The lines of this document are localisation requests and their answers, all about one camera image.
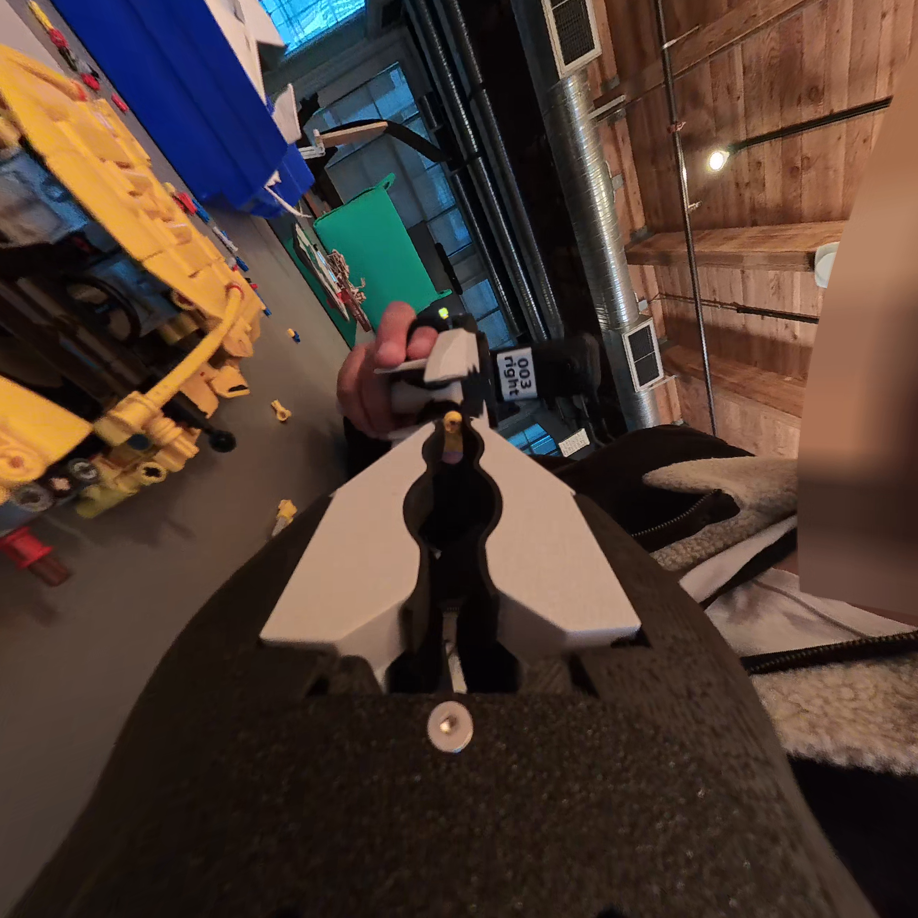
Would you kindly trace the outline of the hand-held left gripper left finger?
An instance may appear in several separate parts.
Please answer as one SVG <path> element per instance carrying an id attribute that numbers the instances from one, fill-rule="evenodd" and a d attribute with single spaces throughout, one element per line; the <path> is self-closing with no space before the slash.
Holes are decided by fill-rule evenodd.
<path id="1" fill-rule="evenodd" d="M 440 423 L 421 426 L 332 494 L 262 626 L 265 645 L 360 658 L 387 689 L 387 671 L 406 649 L 399 616 L 421 563 L 405 502 L 441 432 Z"/>

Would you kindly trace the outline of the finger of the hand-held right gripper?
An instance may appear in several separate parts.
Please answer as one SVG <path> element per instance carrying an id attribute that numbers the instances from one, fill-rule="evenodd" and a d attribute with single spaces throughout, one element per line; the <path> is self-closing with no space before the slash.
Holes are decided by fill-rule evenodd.
<path id="1" fill-rule="evenodd" d="M 406 440 L 451 412 L 467 414 L 463 384 L 459 380 L 426 386 L 399 379 L 391 384 L 390 396 L 393 416 L 402 421 L 389 432 L 390 440 Z"/>
<path id="2" fill-rule="evenodd" d="M 447 385 L 479 373 L 478 335 L 465 328 L 439 333 L 423 369 L 424 385 Z"/>

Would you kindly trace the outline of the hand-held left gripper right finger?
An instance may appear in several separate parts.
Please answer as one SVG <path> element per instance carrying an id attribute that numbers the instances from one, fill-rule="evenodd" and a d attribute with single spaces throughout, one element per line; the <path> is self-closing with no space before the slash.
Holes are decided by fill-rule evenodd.
<path id="1" fill-rule="evenodd" d="M 463 552 L 463 678 L 513 693 L 524 667 L 637 637 L 641 622 L 575 492 L 473 419 L 488 511 Z"/>

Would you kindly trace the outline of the yellow toy brick car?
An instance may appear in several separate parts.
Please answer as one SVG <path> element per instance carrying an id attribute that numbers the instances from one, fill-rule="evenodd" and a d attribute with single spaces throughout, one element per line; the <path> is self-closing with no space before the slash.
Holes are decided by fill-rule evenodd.
<path id="1" fill-rule="evenodd" d="M 248 396 L 268 311 L 154 174 L 126 106 L 1 51 L 2 556 L 50 587 L 70 570 L 33 532 L 94 519 L 182 471 Z"/>

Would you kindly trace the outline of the person's right hand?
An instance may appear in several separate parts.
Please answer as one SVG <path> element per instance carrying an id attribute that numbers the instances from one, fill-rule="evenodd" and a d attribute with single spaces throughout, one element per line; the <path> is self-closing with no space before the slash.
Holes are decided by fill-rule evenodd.
<path id="1" fill-rule="evenodd" d="M 384 375 L 376 373 L 429 356 L 439 333 L 429 327 L 410 332 L 415 319 L 410 304 L 390 303 L 373 340 L 355 346 L 339 370 L 340 413 L 357 430 L 374 439 L 384 439 L 393 430 L 415 422 L 410 416 L 394 413 L 389 383 Z"/>

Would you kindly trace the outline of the white vent grille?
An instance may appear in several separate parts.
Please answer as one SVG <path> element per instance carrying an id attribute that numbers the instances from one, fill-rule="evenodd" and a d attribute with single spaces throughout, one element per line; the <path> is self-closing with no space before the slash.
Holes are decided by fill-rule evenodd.
<path id="1" fill-rule="evenodd" d="M 623 348 L 635 392 L 645 392 L 665 379 L 652 317 L 646 317 L 623 333 Z"/>
<path id="2" fill-rule="evenodd" d="M 542 7 L 560 79 L 587 68 L 601 57 L 592 1 L 542 1 Z"/>

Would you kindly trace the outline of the green cutting mat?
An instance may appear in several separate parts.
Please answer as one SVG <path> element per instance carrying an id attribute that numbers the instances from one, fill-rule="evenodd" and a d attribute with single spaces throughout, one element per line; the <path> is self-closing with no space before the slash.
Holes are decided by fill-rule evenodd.
<path id="1" fill-rule="evenodd" d="M 339 315 L 338 312 L 334 308 L 327 305 L 325 297 L 322 295 L 322 291 L 319 287 L 318 282 L 315 280 L 313 276 L 311 276 L 310 272 L 304 267 L 303 264 L 300 263 L 299 259 L 296 257 L 295 252 L 294 252 L 293 243 L 292 243 L 293 230 L 294 230 L 294 226 L 296 223 L 298 222 L 294 222 L 291 225 L 291 227 L 284 232 L 285 238 L 284 238 L 283 245 L 285 249 L 287 250 L 288 254 L 291 256 L 295 267 L 298 269 L 299 273 L 303 277 L 309 289 L 315 295 L 315 298 L 317 299 L 318 304 L 322 307 L 322 309 L 327 314 L 328 318 L 331 320 L 332 324 L 336 327 L 341 338 L 343 338 L 345 344 L 349 348 L 352 348 L 354 344 L 356 343 L 358 327 L 353 320 L 350 322 L 344 321 L 342 316 Z M 322 253 L 325 255 L 327 259 L 327 255 L 321 249 L 321 247 L 313 239 L 311 240 L 315 243 L 316 246 L 318 246 L 319 250 L 322 251 Z"/>

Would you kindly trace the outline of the small wooden model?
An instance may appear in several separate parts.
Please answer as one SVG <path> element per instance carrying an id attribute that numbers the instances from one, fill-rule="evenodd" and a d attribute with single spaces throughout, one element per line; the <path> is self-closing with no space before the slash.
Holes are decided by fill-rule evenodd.
<path id="1" fill-rule="evenodd" d="M 337 285 L 336 295 L 342 315 L 353 320 L 361 331 L 372 332 L 372 323 L 363 309 L 366 300 L 366 293 L 363 291 L 365 281 L 361 280 L 359 285 L 350 281 L 350 268 L 338 250 L 333 249 L 328 253 L 327 264 Z"/>

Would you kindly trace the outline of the green folding board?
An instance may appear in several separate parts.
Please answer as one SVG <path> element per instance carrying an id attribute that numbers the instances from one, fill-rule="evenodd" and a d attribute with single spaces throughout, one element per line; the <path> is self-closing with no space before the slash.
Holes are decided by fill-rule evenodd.
<path id="1" fill-rule="evenodd" d="M 315 233 L 327 251 L 338 251 L 354 284 L 364 281 L 361 308 L 377 330 L 392 302 L 409 304 L 419 313 L 448 297 L 438 290 L 389 196 L 396 181 L 387 175 L 375 186 L 314 221 Z"/>

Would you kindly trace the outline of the green white board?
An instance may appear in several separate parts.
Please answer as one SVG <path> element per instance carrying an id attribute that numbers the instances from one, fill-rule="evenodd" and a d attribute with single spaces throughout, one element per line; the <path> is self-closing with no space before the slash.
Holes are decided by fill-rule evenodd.
<path id="1" fill-rule="evenodd" d="M 304 228 L 299 223 L 294 226 L 292 243 L 296 257 L 318 282 L 327 305 L 334 308 L 344 321 L 350 322 L 350 312 L 345 304 L 336 274 L 331 269 L 325 255 L 305 234 Z"/>

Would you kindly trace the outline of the white shirt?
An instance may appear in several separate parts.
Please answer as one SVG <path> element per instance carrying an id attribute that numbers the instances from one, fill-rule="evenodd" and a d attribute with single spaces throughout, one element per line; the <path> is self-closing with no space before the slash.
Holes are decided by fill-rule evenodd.
<path id="1" fill-rule="evenodd" d="M 856 640 L 898 637 L 913 631 L 898 623 L 800 590 L 795 573 L 767 560 L 796 535 L 795 516 L 725 549 L 680 580 L 741 657 L 802 651 Z"/>

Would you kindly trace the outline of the crumpled white printed paper bags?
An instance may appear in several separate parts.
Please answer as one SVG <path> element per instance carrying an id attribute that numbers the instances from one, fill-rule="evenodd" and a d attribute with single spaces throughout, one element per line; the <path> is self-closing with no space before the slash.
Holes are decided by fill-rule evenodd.
<path id="1" fill-rule="evenodd" d="M 261 109 L 247 115 L 230 144 L 241 153 L 243 144 L 257 150 L 257 163 L 245 174 L 244 192 L 227 197 L 240 211 L 264 219 L 281 213 L 304 217 L 299 207 L 313 188 L 315 176 L 298 147 L 303 138 L 293 86 L 270 98 L 264 85 L 264 68 L 281 59 L 286 46 L 270 16 L 256 1 L 207 1 L 238 64 L 224 65 L 227 78 L 246 74 L 251 90 L 232 89 L 231 99 L 238 109 L 243 102 L 258 97 Z"/>

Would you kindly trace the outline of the blue storage bin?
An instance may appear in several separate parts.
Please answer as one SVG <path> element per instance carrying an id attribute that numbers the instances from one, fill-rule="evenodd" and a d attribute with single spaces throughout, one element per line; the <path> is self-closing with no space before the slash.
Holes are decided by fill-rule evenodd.
<path id="1" fill-rule="evenodd" d="M 315 177 L 207 2 L 54 2 L 191 194 L 264 219 Z"/>

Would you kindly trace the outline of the scattered red toy pins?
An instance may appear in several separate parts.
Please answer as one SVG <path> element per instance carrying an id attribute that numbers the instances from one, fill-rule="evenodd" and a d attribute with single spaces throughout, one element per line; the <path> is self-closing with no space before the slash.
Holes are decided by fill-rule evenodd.
<path id="1" fill-rule="evenodd" d="M 77 57 L 75 52 L 71 49 L 69 41 L 59 29 L 54 28 L 51 20 L 45 16 L 39 6 L 30 2 L 29 9 L 32 15 L 38 20 L 41 28 L 45 30 L 47 37 L 52 41 L 52 44 L 62 57 L 63 62 L 78 75 L 79 79 L 86 87 L 92 92 L 100 94 L 102 88 L 98 72 L 88 63 Z M 203 212 L 195 204 L 189 193 L 181 192 L 169 183 L 165 183 L 164 186 L 173 200 L 178 203 L 182 211 L 193 216 L 200 216 L 201 219 L 204 218 Z"/>

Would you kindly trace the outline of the silver air duct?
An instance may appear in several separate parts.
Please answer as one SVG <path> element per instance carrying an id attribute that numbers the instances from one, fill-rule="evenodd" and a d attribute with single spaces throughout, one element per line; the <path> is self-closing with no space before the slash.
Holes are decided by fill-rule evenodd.
<path id="1" fill-rule="evenodd" d="M 542 2 L 512 1 L 511 8 L 624 421 L 629 430 L 658 426 L 656 399 L 649 390 L 635 387 L 628 363 L 624 336 L 642 316 L 626 262 L 612 178 L 598 128 L 590 118 L 589 79 L 584 70 L 559 75 Z"/>

